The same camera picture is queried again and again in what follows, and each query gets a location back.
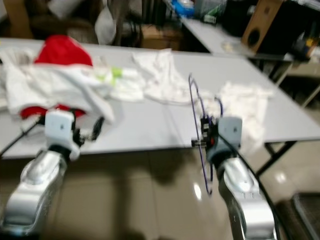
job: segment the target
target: blue wire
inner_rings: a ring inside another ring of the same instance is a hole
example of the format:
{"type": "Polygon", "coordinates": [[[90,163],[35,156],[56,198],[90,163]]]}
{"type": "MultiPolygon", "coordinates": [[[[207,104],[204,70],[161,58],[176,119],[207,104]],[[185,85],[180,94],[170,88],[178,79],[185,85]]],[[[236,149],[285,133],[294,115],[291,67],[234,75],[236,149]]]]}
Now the blue wire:
{"type": "Polygon", "coordinates": [[[214,100],[216,100],[220,105],[220,117],[224,115],[224,106],[222,105],[222,101],[219,97],[214,97],[214,100]]]}
{"type": "MultiPolygon", "coordinates": [[[[199,99],[199,101],[201,103],[203,117],[206,116],[206,113],[205,113],[205,108],[204,108],[204,104],[203,104],[202,98],[199,95],[199,89],[198,89],[197,83],[195,82],[194,79],[191,81],[191,78],[192,78],[192,75],[190,74],[189,75],[189,90],[190,90],[192,111],[193,111],[193,117],[194,117],[196,136],[197,136],[197,139],[200,140],[199,131],[198,131],[198,124],[197,124],[197,118],[196,118],[196,111],[195,111],[195,104],[194,104],[194,99],[192,97],[192,91],[191,91],[192,84],[195,85],[197,97],[198,97],[198,99],[199,99]]],[[[207,179],[207,175],[206,175],[205,163],[204,163],[204,158],[203,158],[201,146],[199,146],[199,153],[200,153],[202,172],[203,172],[203,177],[204,177],[204,182],[205,182],[205,189],[206,189],[206,192],[208,193],[208,195],[211,195],[212,194],[212,189],[209,190],[209,188],[208,188],[208,179],[207,179]]],[[[212,166],[212,164],[210,164],[210,181],[211,182],[213,181],[213,166],[212,166]]]]}

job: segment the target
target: red cloth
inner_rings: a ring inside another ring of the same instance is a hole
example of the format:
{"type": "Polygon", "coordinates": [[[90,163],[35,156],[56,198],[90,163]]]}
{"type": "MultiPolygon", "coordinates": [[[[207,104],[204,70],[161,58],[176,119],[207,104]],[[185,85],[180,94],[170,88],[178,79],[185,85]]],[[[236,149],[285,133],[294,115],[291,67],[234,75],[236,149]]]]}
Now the red cloth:
{"type": "Polygon", "coordinates": [[[48,37],[35,64],[84,64],[92,66],[90,55],[72,38],[65,35],[48,37]]]}
{"type": "MultiPolygon", "coordinates": [[[[64,111],[71,111],[71,108],[65,105],[60,105],[58,104],[57,106],[54,107],[55,109],[60,109],[60,110],[64,110],[64,111]]],[[[22,119],[27,119],[28,117],[32,116],[32,115],[41,115],[41,116],[45,116],[47,113],[47,109],[41,107],[41,106],[29,106],[26,107],[25,109],[23,109],[20,112],[20,116],[22,119]]],[[[74,109],[74,114],[75,117],[81,117],[82,115],[85,115],[86,112],[84,112],[81,109],[74,109]]]]}
{"type": "MultiPolygon", "coordinates": [[[[44,42],[42,50],[34,61],[35,64],[84,64],[92,66],[90,55],[72,38],[65,35],[54,35],[47,38],[44,42]]],[[[58,104],[54,108],[70,111],[71,108],[58,104]]],[[[46,115],[47,109],[40,106],[26,107],[20,112],[22,119],[26,119],[32,115],[46,115]]],[[[75,116],[80,117],[86,114],[81,109],[75,109],[75,116]]]]}

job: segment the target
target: white table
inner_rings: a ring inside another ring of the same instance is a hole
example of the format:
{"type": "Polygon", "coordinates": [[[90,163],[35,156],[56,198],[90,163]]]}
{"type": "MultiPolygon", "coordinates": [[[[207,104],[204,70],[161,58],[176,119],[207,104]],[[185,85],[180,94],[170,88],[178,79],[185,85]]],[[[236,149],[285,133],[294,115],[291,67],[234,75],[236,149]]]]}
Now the white table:
{"type": "MultiPolygon", "coordinates": [[[[0,39],[0,48],[28,47],[39,50],[42,41],[0,39]]],[[[84,45],[92,56],[106,56],[118,67],[134,67],[132,53],[150,51],[140,48],[84,45]]],[[[213,93],[226,82],[256,83],[274,91],[266,119],[266,143],[320,140],[320,127],[287,95],[245,59],[219,58],[205,53],[174,53],[178,71],[188,79],[192,73],[201,88],[213,93]]],[[[95,143],[83,146],[82,153],[143,151],[188,148],[196,136],[191,106],[164,105],[151,100],[129,103],[111,100],[116,121],[105,127],[95,143]]],[[[0,146],[19,133],[19,125],[7,112],[0,113],[0,146]]],[[[6,154],[6,158],[34,156],[44,146],[43,136],[29,136],[6,154]]]]}

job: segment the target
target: black cable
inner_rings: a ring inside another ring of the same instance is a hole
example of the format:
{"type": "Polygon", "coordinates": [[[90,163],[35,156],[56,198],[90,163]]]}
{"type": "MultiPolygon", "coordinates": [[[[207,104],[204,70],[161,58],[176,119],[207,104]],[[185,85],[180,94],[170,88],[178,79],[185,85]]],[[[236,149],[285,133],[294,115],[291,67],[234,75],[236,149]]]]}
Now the black cable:
{"type": "Polygon", "coordinates": [[[32,126],[30,126],[26,131],[22,131],[22,133],[19,136],[17,136],[2,151],[0,151],[0,159],[6,153],[6,151],[8,151],[10,148],[12,148],[24,136],[26,136],[32,129],[35,128],[35,126],[44,125],[44,124],[45,124],[45,117],[44,116],[40,116],[39,119],[32,126]]]}
{"type": "MultiPolygon", "coordinates": [[[[261,189],[261,191],[263,192],[263,195],[267,201],[267,203],[269,204],[271,211],[274,215],[274,222],[277,223],[277,220],[279,220],[280,224],[283,227],[283,230],[285,232],[285,235],[287,237],[288,240],[294,240],[291,236],[291,234],[289,233],[288,229],[286,228],[284,222],[282,221],[282,219],[280,218],[280,216],[277,214],[277,210],[274,206],[274,203],[272,202],[271,198],[269,197],[265,187],[263,186],[263,184],[261,183],[260,179],[257,177],[257,175],[255,174],[255,172],[252,170],[252,168],[248,165],[248,163],[246,162],[246,160],[244,159],[244,157],[239,153],[239,151],[228,141],[226,140],[220,133],[218,133],[219,137],[224,141],[224,143],[234,152],[236,153],[239,158],[242,160],[242,162],[244,163],[244,165],[249,169],[249,171],[252,173],[252,175],[254,176],[254,178],[257,180],[258,184],[259,184],[259,188],[261,189]]],[[[276,231],[276,236],[277,239],[281,239],[280,238],[280,233],[279,233],[279,229],[277,227],[275,227],[275,231],[276,231]]]]}

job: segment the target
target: metal frame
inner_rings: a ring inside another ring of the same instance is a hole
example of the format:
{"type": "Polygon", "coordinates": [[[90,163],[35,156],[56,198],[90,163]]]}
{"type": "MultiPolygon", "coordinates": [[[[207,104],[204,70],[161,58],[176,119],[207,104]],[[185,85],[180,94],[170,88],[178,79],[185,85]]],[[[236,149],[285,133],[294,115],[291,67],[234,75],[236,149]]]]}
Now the metal frame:
{"type": "Polygon", "coordinates": [[[279,158],[281,158],[297,141],[286,141],[284,145],[275,151],[272,147],[272,143],[266,142],[264,144],[265,149],[271,155],[271,158],[256,172],[256,175],[260,177],[265,171],[267,171],[279,158]]]}

